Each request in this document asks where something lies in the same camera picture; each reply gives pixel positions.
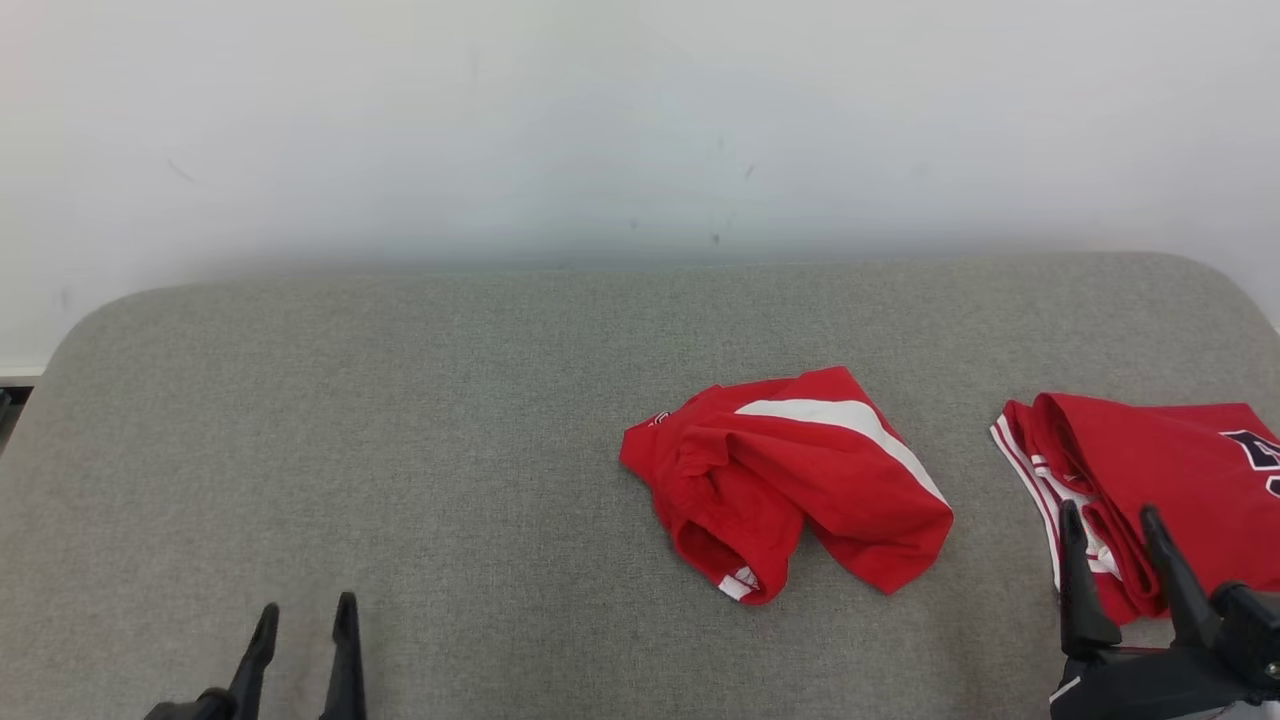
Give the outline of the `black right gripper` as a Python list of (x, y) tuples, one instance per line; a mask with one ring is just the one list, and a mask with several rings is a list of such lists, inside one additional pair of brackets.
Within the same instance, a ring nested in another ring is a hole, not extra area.
[(1059, 612), (1061, 650), (1070, 660), (1062, 685), (1050, 696), (1050, 716), (1262, 717), (1263, 706), (1277, 701), (1277, 642), (1213, 643), (1221, 619), (1155, 505), (1140, 510), (1140, 524), (1172, 621), (1172, 644), (1116, 647), (1121, 630), (1101, 603), (1079, 507), (1064, 501)]

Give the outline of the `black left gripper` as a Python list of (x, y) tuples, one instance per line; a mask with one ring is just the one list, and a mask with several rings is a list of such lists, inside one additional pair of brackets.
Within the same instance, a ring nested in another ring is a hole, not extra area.
[[(189, 702), (163, 701), (147, 711), (143, 720), (259, 719), (265, 671), (276, 648), (279, 616), (278, 603), (262, 609), (228, 691), (209, 688)], [(369, 711), (355, 592), (343, 592), (339, 597), (332, 641), (334, 659), (320, 719), (365, 720)]]

